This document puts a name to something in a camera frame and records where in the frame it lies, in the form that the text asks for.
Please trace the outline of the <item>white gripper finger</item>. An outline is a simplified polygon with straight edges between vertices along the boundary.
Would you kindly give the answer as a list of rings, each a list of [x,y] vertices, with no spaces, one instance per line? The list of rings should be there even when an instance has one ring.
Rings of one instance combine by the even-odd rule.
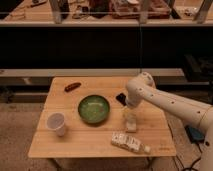
[[[134,133],[137,131],[137,123],[135,120],[126,122],[126,131],[129,133]]]

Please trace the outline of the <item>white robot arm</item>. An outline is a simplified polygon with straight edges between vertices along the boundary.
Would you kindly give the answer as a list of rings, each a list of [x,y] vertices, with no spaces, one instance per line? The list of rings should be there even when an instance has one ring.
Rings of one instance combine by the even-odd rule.
[[[186,121],[205,135],[199,171],[213,169],[213,105],[171,94],[154,87],[153,77],[142,72],[126,84],[126,104],[136,108],[145,100]]]

